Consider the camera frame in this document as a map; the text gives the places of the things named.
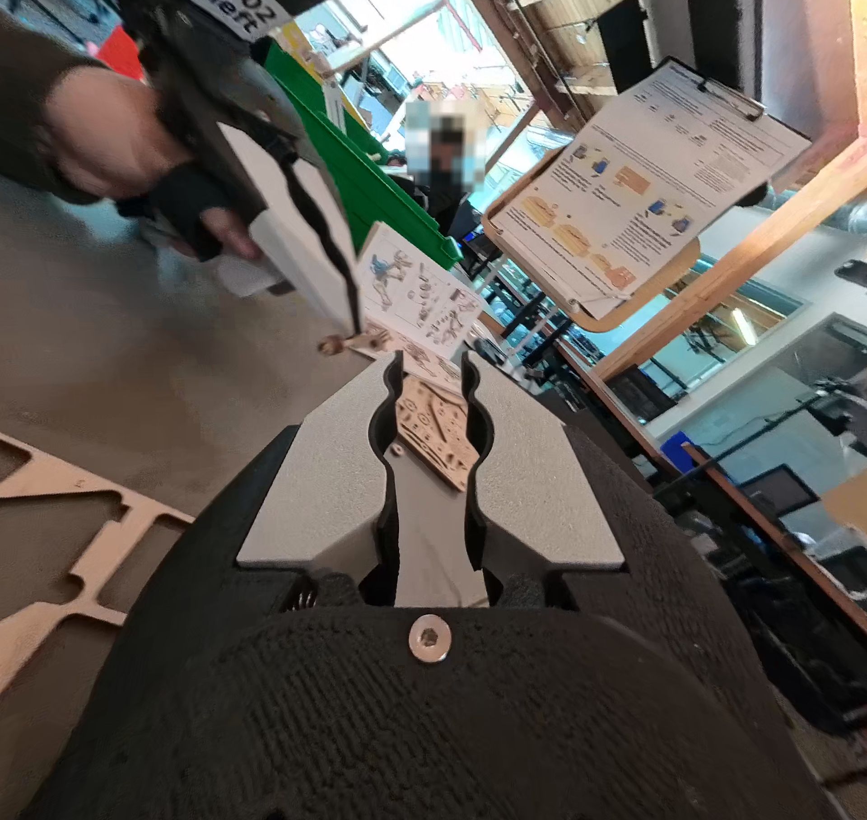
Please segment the computer monitor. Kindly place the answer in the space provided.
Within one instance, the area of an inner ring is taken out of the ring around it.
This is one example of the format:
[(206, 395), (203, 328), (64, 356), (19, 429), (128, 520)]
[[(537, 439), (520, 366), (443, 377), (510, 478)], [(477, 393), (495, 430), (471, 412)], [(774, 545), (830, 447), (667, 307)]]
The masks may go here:
[(789, 465), (775, 466), (738, 486), (740, 492), (772, 521), (817, 503), (820, 498)]

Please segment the person's left hand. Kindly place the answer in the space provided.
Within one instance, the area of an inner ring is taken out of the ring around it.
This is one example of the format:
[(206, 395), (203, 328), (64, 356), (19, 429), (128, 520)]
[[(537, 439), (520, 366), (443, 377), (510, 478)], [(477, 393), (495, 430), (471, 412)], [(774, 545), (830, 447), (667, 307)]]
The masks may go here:
[(65, 180), (97, 198), (144, 197), (192, 154), (158, 117), (145, 84), (104, 67), (75, 67), (42, 105), (47, 154)]

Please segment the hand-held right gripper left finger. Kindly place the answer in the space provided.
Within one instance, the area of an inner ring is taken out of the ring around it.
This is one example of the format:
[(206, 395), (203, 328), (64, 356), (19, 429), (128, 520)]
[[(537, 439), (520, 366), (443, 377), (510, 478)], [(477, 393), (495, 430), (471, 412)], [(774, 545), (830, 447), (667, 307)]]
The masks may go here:
[(309, 413), (238, 552), (242, 568), (349, 576), (366, 602), (394, 605), (400, 570), (395, 473), (403, 354), (390, 352)]

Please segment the laser-cut wooden parts sheet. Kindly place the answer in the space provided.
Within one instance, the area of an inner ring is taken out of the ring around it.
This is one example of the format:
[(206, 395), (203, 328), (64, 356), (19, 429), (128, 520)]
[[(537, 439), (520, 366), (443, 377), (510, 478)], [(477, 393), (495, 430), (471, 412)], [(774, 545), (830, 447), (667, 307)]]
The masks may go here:
[(466, 492), (479, 458), (466, 434), (466, 403), (407, 375), (396, 400), (396, 421), (399, 439), (428, 469), (452, 489)]

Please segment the blue storage crate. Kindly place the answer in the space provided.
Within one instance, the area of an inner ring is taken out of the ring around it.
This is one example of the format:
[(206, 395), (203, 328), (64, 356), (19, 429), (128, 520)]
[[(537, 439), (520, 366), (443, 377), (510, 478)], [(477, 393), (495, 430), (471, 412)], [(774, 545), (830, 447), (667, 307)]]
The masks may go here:
[(661, 453), (677, 469), (687, 474), (708, 459), (708, 454), (683, 431), (675, 431), (660, 445)]

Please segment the large green plastic bin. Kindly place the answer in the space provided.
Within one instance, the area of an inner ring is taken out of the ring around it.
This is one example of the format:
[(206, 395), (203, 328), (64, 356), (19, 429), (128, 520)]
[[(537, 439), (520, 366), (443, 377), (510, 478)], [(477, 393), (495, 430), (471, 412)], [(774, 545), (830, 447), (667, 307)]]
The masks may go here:
[(382, 222), (446, 270), (461, 261), (461, 250), (439, 232), (437, 222), (386, 175), (371, 155), (381, 146), (348, 112), (346, 130), (331, 123), (322, 85), (276, 42), (265, 68), (297, 110), (304, 129), (336, 184), (356, 252), (374, 223)]

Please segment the person's left forearm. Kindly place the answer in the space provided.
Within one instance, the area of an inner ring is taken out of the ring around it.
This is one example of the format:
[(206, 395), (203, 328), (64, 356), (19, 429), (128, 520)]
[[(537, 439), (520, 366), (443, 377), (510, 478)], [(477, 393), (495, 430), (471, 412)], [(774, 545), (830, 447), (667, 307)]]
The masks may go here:
[(79, 67), (106, 68), (1, 12), (1, 176), (67, 203), (92, 205), (97, 197), (71, 186), (58, 171), (45, 124), (46, 99)]

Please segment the emptied wooden cut-out frame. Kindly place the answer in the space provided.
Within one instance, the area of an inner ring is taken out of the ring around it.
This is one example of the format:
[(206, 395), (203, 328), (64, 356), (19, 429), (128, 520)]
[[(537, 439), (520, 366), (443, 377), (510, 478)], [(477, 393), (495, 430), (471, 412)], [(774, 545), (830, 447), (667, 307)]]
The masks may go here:
[(2, 619), (1, 692), (5, 693), (65, 620), (82, 618), (121, 628), (127, 614), (100, 602), (104, 587), (160, 519), (189, 526), (194, 517), (9, 435), (3, 434), (1, 440), (3, 446), (28, 457), (2, 480), (2, 500), (112, 493), (123, 507), (121, 518), (105, 522), (68, 570), (81, 583), (75, 597), (65, 602), (35, 601)]

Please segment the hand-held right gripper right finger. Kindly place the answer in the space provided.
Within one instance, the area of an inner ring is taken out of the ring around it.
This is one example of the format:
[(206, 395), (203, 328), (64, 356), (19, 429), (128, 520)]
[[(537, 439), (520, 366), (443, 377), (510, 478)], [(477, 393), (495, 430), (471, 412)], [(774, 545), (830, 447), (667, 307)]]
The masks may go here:
[(558, 417), (477, 353), (461, 359), (466, 434), (479, 457), (468, 476), (466, 550), (498, 580), (544, 580), (625, 564)]

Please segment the open paper instruction booklet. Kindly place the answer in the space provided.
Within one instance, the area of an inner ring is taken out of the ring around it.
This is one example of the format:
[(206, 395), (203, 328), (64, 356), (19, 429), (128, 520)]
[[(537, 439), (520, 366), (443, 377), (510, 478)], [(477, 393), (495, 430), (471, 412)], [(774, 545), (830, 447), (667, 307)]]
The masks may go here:
[(404, 372), (461, 395), (455, 355), (484, 310), (482, 297), (382, 222), (374, 223), (358, 261), (367, 330), (389, 330), (389, 352), (401, 352)]

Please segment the wooden axle model part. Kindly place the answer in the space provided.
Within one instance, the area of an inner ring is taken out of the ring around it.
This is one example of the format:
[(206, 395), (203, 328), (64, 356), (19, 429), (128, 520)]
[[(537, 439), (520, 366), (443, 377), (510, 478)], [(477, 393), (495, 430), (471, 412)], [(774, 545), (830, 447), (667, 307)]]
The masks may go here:
[(391, 334), (385, 327), (375, 326), (362, 334), (351, 337), (328, 335), (319, 340), (317, 350), (328, 357), (337, 356), (352, 351), (375, 359), (377, 356), (389, 353)]

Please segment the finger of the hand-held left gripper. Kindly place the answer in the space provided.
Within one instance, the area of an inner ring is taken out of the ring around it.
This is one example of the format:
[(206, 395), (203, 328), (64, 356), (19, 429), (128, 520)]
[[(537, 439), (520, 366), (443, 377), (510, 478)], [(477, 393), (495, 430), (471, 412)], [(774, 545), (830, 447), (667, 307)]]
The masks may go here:
[(298, 288), (342, 333), (361, 333), (358, 262), (341, 205), (320, 170), (299, 157), (288, 164), (288, 192), (298, 213), (291, 244)]
[[(295, 276), (295, 260), (291, 244), (297, 240), (294, 233), (298, 213), (289, 201), (288, 164), (297, 157), (289, 157), (279, 162), (257, 144), (254, 139), (240, 129), (225, 122), (219, 123), (219, 130), (232, 150), (247, 177), (258, 194), (264, 199), (265, 208), (251, 222), (249, 232), (266, 256), (272, 267), (280, 273), (311, 306), (319, 316), (325, 318), (303, 290), (298, 288), (300, 280)], [(333, 328), (342, 333), (330, 320)]]

